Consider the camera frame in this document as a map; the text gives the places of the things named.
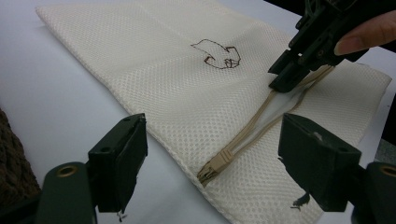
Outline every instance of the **mesh laundry bag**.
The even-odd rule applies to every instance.
[[[247,125],[268,96],[266,73],[290,38],[212,0],[38,7],[54,35],[148,131],[232,223],[313,223],[311,201],[277,159],[280,124],[204,188],[197,173]],[[356,146],[390,78],[341,63],[294,113]]]

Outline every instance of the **black drawing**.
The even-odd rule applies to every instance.
[[[293,206],[291,208],[297,208],[298,210],[301,211],[301,206],[303,206],[304,204],[308,204],[309,199],[310,199],[309,192],[307,191],[305,195],[303,195],[303,197],[294,201]]]
[[[241,61],[241,57],[235,47],[224,48],[215,41],[208,39],[203,39],[198,44],[191,46],[205,52],[208,56],[204,59],[204,62],[219,69],[235,68]]]

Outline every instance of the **human hand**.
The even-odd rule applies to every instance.
[[[387,44],[396,39],[396,10],[374,17],[344,35],[334,54],[344,55]]]

